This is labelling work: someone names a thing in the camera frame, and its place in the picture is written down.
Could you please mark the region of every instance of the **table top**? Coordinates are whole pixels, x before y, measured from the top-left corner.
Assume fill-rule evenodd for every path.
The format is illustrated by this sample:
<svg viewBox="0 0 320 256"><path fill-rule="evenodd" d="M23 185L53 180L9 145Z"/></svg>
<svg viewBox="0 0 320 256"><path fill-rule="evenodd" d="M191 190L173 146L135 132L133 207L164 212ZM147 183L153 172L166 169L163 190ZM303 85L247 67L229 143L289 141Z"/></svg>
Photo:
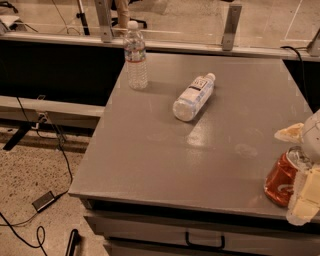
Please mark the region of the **table top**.
<svg viewBox="0 0 320 256"><path fill-rule="evenodd" d="M174 101L209 72L209 101L192 122L176 119ZM283 62L148 53L148 78L134 91L122 70L69 194L284 219L263 187L293 144L274 133L312 112Z"/></svg>

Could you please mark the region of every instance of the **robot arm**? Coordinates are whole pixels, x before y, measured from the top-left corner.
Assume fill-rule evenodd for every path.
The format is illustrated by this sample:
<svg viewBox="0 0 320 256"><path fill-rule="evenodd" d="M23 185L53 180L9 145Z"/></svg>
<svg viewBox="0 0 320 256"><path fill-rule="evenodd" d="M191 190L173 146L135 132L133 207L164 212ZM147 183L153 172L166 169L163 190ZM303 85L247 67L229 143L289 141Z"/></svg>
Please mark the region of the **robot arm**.
<svg viewBox="0 0 320 256"><path fill-rule="evenodd" d="M299 169L290 198L287 220L293 225L310 222L320 209L320 110L304 124L295 124L276 132L282 141L299 143L312 168Z"/></svg>

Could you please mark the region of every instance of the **white bottle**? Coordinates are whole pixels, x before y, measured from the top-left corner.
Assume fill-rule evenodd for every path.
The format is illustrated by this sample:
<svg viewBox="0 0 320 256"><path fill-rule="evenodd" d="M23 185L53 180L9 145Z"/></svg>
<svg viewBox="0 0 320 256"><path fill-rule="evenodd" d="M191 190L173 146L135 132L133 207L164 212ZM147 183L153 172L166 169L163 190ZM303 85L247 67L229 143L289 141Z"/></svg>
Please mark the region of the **white bottle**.
<svg viewBox="0 0 320 256"><path fill-rule="evenodd" d="M146 49L143 35L136 21L128 22L128 31L123 39L129 86L141 90L147 87Z"/></svg>
<svg viewBox="0 0 320 256"><path fill-rule="evenodd" d="M182 121L191 121L212 94L215 79L212 73L198 76L174 102L174 115Z"/></svg>

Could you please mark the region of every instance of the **white container lid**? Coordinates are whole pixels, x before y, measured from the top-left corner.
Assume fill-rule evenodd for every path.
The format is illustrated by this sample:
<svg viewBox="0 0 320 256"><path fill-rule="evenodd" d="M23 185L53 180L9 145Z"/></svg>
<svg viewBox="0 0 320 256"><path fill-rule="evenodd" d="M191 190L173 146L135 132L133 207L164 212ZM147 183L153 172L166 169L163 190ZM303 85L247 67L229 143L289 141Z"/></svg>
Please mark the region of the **white container lid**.
<svg viewBox="0 0 320 256"><path fill-rule="evenodd" d="M127 27L128 29L138 29L139 25L135 20L130 20L128 21Z"/></svg>

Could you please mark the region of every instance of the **glass panel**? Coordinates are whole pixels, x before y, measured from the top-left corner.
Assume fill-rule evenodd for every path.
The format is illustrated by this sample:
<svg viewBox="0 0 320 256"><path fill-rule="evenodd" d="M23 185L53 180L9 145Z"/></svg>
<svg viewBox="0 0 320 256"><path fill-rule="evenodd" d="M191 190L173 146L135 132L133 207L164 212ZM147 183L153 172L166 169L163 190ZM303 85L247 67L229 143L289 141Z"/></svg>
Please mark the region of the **glass panel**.
<svg viewBox="0 0 320 256"><path fill-rule="evenodd" d="M131 18L147 22L146 40L221 46L232 0L143 0L129 5ZM91 36L100 37L94 0L11 0L19 11L0 7L0 15L17 15L30 33L85 35L77 17L80 4ZM320 28L319 0L235 0L242 5L235 46L306 47ZM119 25L114 36L123 35Z"/></svg>
<svg viewBox="0 0 320 256"><path fill-rule="evenodd" d="M88 34L85 33L85 23L79 16L84 13L87 31L90 35L100 36L93 0L10 0L9 3L18 13L14 13L12 8L2 6L0 15L18 16L23 25L20 24L17 31L82 36Z"/></svg>
<svg viewBox="0 0 320 256"><path fill-rule="evenodd" d="M319 0L233 3L242 5L235 46L305 47L320 27ZM129 9L132 18L148 23L148 29L143 31L147 40L214 46L221 44L229 4L222 0L144 0L133 2Z"/></svg>

